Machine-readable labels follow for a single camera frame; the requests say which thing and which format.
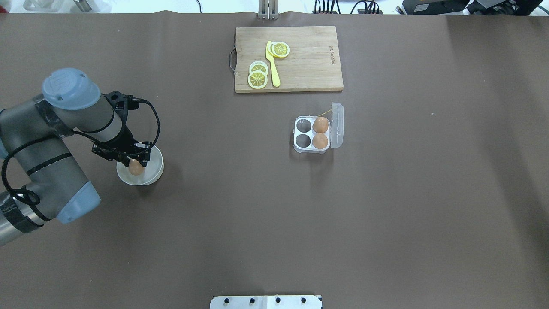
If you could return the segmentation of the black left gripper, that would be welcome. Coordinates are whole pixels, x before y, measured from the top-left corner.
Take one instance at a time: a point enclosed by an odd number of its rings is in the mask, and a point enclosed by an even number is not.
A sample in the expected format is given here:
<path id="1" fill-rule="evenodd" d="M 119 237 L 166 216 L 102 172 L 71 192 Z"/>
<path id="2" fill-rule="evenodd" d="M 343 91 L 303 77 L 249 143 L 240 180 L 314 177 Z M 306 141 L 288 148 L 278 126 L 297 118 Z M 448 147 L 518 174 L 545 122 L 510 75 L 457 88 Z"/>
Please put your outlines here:
<path id="1" fill-rule="evenodd" d="M 146 167 L 151 156 L 151 146 L 152 143 L 147 141 L 139 146 L 131 131 L 123 127 L 114 139 L 100 144 L 94 143 L 92 153 L 108 161 L 118 161 L 125 167 L 129 167 L 131 159 L 134 158 L 141 166 Z"/>

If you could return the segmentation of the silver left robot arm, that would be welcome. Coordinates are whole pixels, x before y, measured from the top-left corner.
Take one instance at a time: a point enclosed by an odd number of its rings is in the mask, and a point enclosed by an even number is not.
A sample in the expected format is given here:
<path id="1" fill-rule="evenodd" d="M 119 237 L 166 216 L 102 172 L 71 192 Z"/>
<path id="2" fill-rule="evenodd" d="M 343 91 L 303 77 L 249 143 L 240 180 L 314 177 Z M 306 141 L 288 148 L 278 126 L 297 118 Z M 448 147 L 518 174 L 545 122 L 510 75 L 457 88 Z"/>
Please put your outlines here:
<path id="1" fill-rule="evenodd" d="M 80 69 L 61 68 L 42 92 L 1 111 L 1 245 L 58 219 L 67 224 L 101 202 L 63 139 L 92 141 L 92 152 L 128 166 L 147 166 L 153 141 L 138 142 L 126 125 L 129 111 L 150 102 L 118 91 L 102 94 Z"/>

